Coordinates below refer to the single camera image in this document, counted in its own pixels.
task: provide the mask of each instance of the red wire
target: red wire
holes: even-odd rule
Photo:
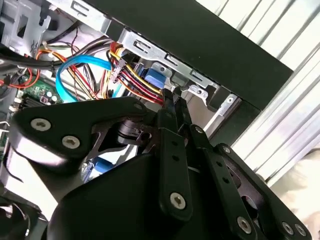
[[[29,79],[26,82],[24,82],[23,84],[20,84],[20,85],[10,84],[9,87],[18,88],[18,89],[26,89],[26,88],[29,88],[29,87],[33,86],[38,81],[38,79],[40,77],[40,71],[37,70],[36,77],[35,77],[33,83],[31,83],[31,84],[29,84],[29,83],[32,81],[32,70],[30,68],[28,68],[28,71],[30,73],[30,76],[29,76]]]
[[[133,77],[131,77],[129,74],[127,74],[125,71],[122,72],[127,78],[129,78],[129,80],[135,85],[135,87],[137,87],[140,91],[142,91],[144,94],[148,95],[149,97],[162,102],[163,100],[161,98],[159,98],[156,95],[153,95],[149,90],[147,90],[146,88],[144,88],[139,82],[137,82],[136,80],[134,80]]]
[[[102,90],[102,88],[104,87],[104,81],[105,81],[105,77],[106,77],[106,70],[103,71],[103,74],[102,74],[102,77],[101,77],[101,80],[100,80],[100,92]]]

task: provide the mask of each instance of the black metal bracket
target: black metal bracket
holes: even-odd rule
[[[229,146],[210,145],[205,132],[192,124],[184,99],[173,98],[166,89],[162,95],[164,105],[157,113],[133,97],[26,108],[13,117],[9,140],[20,155],[65,174],[77,171],[86,159],[121,150],[127,144],[137,145],[140,156],[131,160],[133,164],[158,163],[158,185],[153,186],[157,199],[153,201],[166,219],[188,225],[198,214],[194,212],[194,204],[199,210],[199,201],[194,201],[189,176],[193,169],[205,179],[207,185],[202,188],[218,202],[217,214],[221,218],[217,225],[225,238],[311,239],[304,225]],[[50,128],[36,130],[31,124],[35,118],[46,119]],[[79,139],[79,147],[70,149],[63,145],[62,139],[69,135]],[[93,184],[88,183],[83,189]],[[248,213],[250,209],[242,196],[250,197],[257,205],[258,221]]]

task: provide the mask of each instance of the black wire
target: black wire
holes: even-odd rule
[[[74,44],[75,44],[75,41],[76,41],[77,37],[78,37],[78,28],[75,29],[75,36],[74,36],[74,38],[73,38],[73,40],[72,40],[72,42],[71,42],[71,46],[70,46],[70,48],[71,48],[71,55],[72,55],[72,56],[74,55]]]
[[[115,68],[115,66],[114,66],[114,64],[113,64],[112,61],[111,61],[111,58],[110,58],[110,56],[109,56],[109,52],[110,52],[110,49],[109,49],[108,51],[106,51],[105,55],[106,55],[106,58],[108,59],[108,62],[109,62],[110,65],[111,65],[111,70],[113,71],[114,68]]]
[[[82,23],[80,21],[76,21],[74,22],[67,30],[65,30],[63,33],[59,34],[58,36],[46,41],[47,44],[53,44],[57,41],[59,41],[60,39],[62,39],[63,37],[65,37],[66,35],[68,35],[69,33],[71,33],[73,30],[77,29]]]
[[[77,51],[74,56],[85,54],[86,52],[92,50],[95,47],[98,47],[100,45],[103,45],[100,48],[100,51],[103,49],[106,49],[106,46],[109,45],[110,39],[106,37],[98,38],[90,43],[88,43],[86,46],[84,46],[82,49]],[[10,50],[7,47],[0,47],[0,60],[2,60],[6,65],[16,65],[21,68],[31,68],[31,69],[39,69],[39,70],[52,70],[59,68],[63,63],[61,61],[43,61],[43,60],[36,60],[33,58],[28,58],[21,56],[14,51]]]

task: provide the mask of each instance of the yellow wire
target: yellow wire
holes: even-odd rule
[[[115,53],[113,53],[112,51],[110,51],[110,54],[115,57],[118,61],[121,59],[121,57],[119,57],[118,55],[116,55]],[[160,94],[161,91],[159,91],[158,89],[154,88],[153,86],[151,86],[149,83],[147,83],[145,80],[143,80],[140,76],[138,76],[138,74],[127,64],[126,67],[129,69],[129,71],[135,76],[135,78],[137,78],[141,83],[143,83],[145,86],[147,86],[148,88],[150,88],[151,90],[153,90],[155,93]]]
[[[42,52],[47,52],[47,53],[51,53],[53,54],[56,58],[58,58],[61,62],[65,62],[63,59],[63,56],[60,55],[59,53],[49,50],[49,49],[42,49]],[[72,74],[72,76],[74,77],[74,80],[76,81],[77,84],[79,84],[79,86],[81,87],[81,89],[89,96],[91,96],[91,99],[94,99],[93,96],[90,94],[90,92],[87,90],[86,86],[84,85],[84,83],[78,78],[78,76],[75,74],[75,72],[71,69],[71,67],[69,67],[69,70]]]

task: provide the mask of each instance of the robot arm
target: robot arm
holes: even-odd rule
[[[311,239],[229,146],[210,145],[183,98],[162,94],[157,113],[121,97],[15,114],[1,178],[26,197],[42,194],[29,200],[52,215],[48,240]],[[128,144],[137,156],[81,183],[84,161]],[[17,165],[28,169],[23,179]]]

